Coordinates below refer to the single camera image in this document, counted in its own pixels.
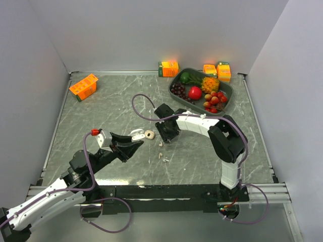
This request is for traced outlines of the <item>white earbud charging case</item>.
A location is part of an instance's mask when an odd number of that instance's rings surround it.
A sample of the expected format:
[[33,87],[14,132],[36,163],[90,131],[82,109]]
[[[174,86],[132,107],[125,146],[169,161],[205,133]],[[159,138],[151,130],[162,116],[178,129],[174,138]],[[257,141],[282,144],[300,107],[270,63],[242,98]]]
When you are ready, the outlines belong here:
[[139,141],[139,140],[145,139],[146,137],[143,129],[132,130],[130,133],[130,136],[132,141]]

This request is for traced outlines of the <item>beige earbud charging case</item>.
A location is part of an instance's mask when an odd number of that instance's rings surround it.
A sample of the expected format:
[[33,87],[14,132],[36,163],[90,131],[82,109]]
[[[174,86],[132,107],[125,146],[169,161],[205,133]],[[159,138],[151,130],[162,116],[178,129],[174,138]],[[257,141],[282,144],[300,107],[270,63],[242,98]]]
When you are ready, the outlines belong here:
[[155,133],[153,131],[147,130],[144,134],[146,139],[153,140],[155,138]]

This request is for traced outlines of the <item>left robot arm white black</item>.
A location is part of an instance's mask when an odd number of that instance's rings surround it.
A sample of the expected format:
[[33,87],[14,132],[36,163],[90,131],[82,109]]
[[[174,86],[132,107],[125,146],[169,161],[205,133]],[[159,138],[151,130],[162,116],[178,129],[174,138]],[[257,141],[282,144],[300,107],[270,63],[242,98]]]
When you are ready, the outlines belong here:
[[127,162],[143,145],[130,136],[114,133],[105,135],[93,129],[84,137],[96,138],[99,149],[95,154],[86,145],[70,160],[69,168],[46,189],[14,208],[1,208],[1,235],[4,241],[27,241],[36,222],[65,211],[78,203],[93,203],[101,196],[95,173],[115,159]]

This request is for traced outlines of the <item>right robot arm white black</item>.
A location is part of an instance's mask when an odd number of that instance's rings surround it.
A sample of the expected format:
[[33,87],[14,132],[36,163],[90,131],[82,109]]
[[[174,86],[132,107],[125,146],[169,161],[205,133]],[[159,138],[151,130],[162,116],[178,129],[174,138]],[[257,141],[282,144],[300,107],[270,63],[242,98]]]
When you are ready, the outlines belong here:
[[180,131],[190,131],[210,138],[215,153],[222,161],[221,197],[226,201],[238,195],[240,162],[245,157],[247,138],[229,116],[209,117],[185,109],[173,111],[162,104],[154,110],[160,119],[155,126],[165,143],[170,143]]

